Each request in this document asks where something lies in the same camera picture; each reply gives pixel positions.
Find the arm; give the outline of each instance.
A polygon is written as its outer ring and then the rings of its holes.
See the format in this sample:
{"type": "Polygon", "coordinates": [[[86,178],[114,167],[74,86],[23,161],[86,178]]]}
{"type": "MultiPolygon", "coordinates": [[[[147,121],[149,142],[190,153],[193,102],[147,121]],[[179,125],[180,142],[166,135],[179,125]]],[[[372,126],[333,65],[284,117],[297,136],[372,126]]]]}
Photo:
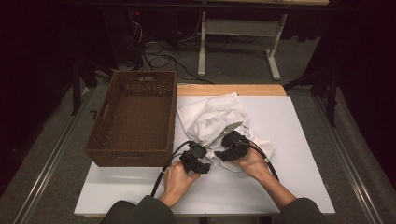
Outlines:
{"type": "Polygon", "coordinates": [[[329,223],[310,199],[297,199],[290,191],[280,184],[268,170],[267,163],[260,153],[250,148],[244,158],[233,161],[249,176],[255,178],[268,192],[281,216],[276,223],[329,223]]]}
{"type": "Polygon", "coordinates": [[[170,209],[189,190],[199,174],[187,175],[180,161],[175,161],[166,171],[164,193],[157,199],[146,196],[138,205],[119,201],[115,203],[101,224],[175,223],[170,209]]]}

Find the person's left hand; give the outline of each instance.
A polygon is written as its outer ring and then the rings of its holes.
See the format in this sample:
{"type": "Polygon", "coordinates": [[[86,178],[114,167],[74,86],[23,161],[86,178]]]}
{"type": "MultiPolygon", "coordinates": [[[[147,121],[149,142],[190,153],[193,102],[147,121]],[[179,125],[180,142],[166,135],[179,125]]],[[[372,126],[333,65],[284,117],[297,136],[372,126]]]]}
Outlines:
{"type": "Polygon", "coordinates": [[[200,176],[200,174],[196,173],[193,175],[186,174],[181,161],[175,161],[163,177],[165,192],[160,196],[159,200],[168,207],[173,207],[189,191],[192,183],[200,176]]]}

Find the white cloth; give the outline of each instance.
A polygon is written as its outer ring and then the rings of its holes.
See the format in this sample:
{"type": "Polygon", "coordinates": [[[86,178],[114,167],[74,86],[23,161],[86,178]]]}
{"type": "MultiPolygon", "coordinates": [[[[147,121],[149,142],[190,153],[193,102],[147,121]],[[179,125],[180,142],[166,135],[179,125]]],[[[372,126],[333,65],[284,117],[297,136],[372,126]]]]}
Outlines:
{"type": "MultiPolygon", "coordinates": [[[[259,146],[268,158],[276,149],[270,140],[261,140],[248,128],[249,116],[239,103],[236,92],[183,105],[177,109],[177,114],[186,135],[197,143],[210,144],[227,125],[242,121],[242,125],[235,130],[259,146]]],[[[213,165],[221,164],[231,171],[241,172],[238,166],[228,161],[222,161],[215,155],[215,151],[225,150],[221,145],[221,138],[210,146],[206,157],[213,165]]]]}

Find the person's right hand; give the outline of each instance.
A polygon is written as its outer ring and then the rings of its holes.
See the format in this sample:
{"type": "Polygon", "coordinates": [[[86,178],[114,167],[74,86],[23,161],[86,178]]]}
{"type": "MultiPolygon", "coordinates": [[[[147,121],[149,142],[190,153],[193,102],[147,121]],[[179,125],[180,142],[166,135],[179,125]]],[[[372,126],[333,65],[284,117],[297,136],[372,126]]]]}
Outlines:
{"type": "Polygon", "coordinates": [[[244,158],[232,161],[232,163],[241,167],[247,175],[255,179],[257,179],[259,176],[270,174],[268,165],[264,158],[253,148],[250,148],[247,151],[247,155],[245,155],[244,158]]]}

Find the metal rail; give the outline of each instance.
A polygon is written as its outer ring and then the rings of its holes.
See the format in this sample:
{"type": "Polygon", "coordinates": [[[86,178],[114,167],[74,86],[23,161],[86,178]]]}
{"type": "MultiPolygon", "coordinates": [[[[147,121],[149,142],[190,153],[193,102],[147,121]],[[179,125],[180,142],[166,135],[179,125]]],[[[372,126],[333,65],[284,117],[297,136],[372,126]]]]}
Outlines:
{"type": "Polygon", "coordinates": [[[83,8],[134,8],[134,9],[176,9],[176,10],[198,10],[198,11],[234,11],[234,12],[262,12],[272,11],[280,13],[330,13],[347,14],[361,12],[359,7],[332,7],[316,5],[280,5],[280,4],[257,4],[257,3],[148,3],[148,2],[99,2],[92,0],[61,0],[61,7],[83,7],[83,8]]]}
{"type": "Polygon", "coordinates": [[[332,139],[336,144],[337,154],[341,159],[341,163],[343,164],[343,168],[346,172],[346,176],[349,179],[349,182],[356,194],[356,197],[361,204],[361,209],[367,217],[367,220],[372,224],[382,224],[382,219],[376,208],[373,204],[373,201],[370,197],[370,193],[364,185],[361,177],[359,176],[358,171],[356,170],[352,160],[349,158],[347,154],[347,149],[345,148],[337,130],[330,124],[329,120],[326,116],[326,108],[321,98],[313,97],[315,105],[318,107],[321,112],[320,115],[325,120],[326,125],[332,135],[332,139]]]}
{"type": "Polygon", "coordinates": [[[85,88],[85,91],[82,93],[82,104],[79,108],[79,111],[76,113],[75,116],[72,116],[69,121],[67,121],[67,124],[60,138],[58,139],[58,142],[56,143],[54,149],[49,155],[46,164],[44,165],[40,175],[35,181],[35,184],[33,185],[28,197],[26,198],[23,206],[21,207],[20,212],[15,217],[13,222],[14,224],[28,223],[29,218],[35,211],[35,207],[37,206],[41,196],[43,195],[46,186],[50,182],[52,174],[55,171],[56,166],[58,165],[58,162],[64,153],[65,142],[67,141],[70,133],[72,132],[76,121],[84,108],[84,105],[88,102],[91,95],[92,91],[89,91],[88,88],[85,88]]]}

